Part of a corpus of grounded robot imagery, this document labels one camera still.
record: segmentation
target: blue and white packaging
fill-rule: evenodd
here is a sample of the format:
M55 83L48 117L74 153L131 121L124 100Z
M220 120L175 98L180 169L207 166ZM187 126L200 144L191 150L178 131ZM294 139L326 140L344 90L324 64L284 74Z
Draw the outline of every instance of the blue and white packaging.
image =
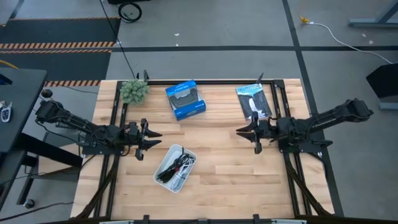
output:
M206 104L194 80L168 87L166 94L177 121L206 111Z

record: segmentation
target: white container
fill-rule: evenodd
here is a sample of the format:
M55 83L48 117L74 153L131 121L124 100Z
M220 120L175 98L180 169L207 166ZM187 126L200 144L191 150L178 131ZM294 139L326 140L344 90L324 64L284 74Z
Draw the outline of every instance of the white container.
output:
M155 182L157 182L158 184L160 184L161 186L165 187L166 189L168 189L169 191L173 192L173 193L178 193L180 192L180 190L182 189L182 187L184 186L185 181L188 179L189 173L191 173L191 170L193 168L193 166L195 165L195 163L197 162L197 155L195 155L195 153L189 151L188 149L184 148L184 153L191 155L194 158L194 162L192 164L192 166L190 166L188 170L187 175L185 176L185 179L183 180L181 187L179 189L171 189L171 185L172 182L174 180L174 178L176 178L176 175L174 174L174 176L165 184L163 184L162 181L157 179L157 176L163 172L164 170L166 170L167 168L169 168L175 159L177 159L179 156L181 156L182 153L182 146L174 144L170 147L170 149L167 151L166 156L164 157L162 163L160 164L159 168L156 170L155 174L154 174L154 180Z

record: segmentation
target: artificial plant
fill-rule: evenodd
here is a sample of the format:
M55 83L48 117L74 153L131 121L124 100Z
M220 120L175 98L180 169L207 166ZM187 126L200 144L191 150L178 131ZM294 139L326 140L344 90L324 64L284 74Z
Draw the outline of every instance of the artificial plant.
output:
M123 102L134 105L142 104L147 93L149 93L148 84L138 79L123 82L120 89Z

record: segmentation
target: wooden tabletop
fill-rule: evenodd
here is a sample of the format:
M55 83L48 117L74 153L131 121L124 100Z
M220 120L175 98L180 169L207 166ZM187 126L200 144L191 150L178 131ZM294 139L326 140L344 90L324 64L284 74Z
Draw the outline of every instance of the wooden tabletop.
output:
M285 79L292 116L307 118L308 109L299 79ZM102 81L93 122L109 124L117 81ZM206 112L176 121L165 94L168 86L150 86L150 94L140 106L129 106L126 123L146 118L152 131L163 134L162 143L144 152L138 161L132 150L121 157L114 196L112 219L197 219L293 218L284 159L277 142L262 140L263 151L254 154L254 145L236 135L247 125L236 95L242 85L198 85ZM271 88L263 85L275 114ZM119 104L116 124L121 115ZM154 173L167 150L179 144L197 155L197 163L183 189L175 194L154 181ZM329 212L333 212L323 166L301 154L308 188ZM76 189L71 216L78 215L98 188L103 156L96 156L83 168ZM298 200L303 213L299 188ZM104 215L105 192L101 214Z

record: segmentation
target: gray floor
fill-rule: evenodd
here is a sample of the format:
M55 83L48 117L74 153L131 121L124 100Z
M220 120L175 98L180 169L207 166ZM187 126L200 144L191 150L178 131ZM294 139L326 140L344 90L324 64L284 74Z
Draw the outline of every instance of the gray floor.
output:
M0 24L6 20L2 17L7 16L3 15L11 15L16 2L1 1ZM398 45L398 30L352 29L346 25L349 17L376 16L388 2L306 0L301 14L329 26L347 44ZM108 14L115 16L117 8L106 1L104 4ZM151 0L139 4L144 11L142 19L135 24L121 24L119 38L124 47L292 46L281 0ZM338 46L326 29L300 24L299 4L299 0L289 0L300 45ZM25 0L17 15L21 18L98 16L103 16L103 12L97 0ZM398 62L398 52L378 53ZM384 61L373 55L346 51L304 52L303 57L319 111L348 98L359 98L375 112L365 123L345 123L325 131L326 138L334 142L329 152L345 215L398 220L398 167L395 166L398 113L379 111L379 101L365 80ZM293 51L129 52L127 58L135 72L146 69L151 78L254 78L261 72L265 78L301 78ZM112 53L106 78L131 78L122 53ZM54 89L54 98L73 113L92 118L95 95L58 87ZM53 126L49 128L60 131ZM24 131L37 138L44 134L33 123L33 117ZM22 183L18 180L14 184L0 217L25 211L15 206ZM70 202L75 188L75 182L37 180L29 197L36 200L37 207ZM70 209L54 207L8 223L65 220Z

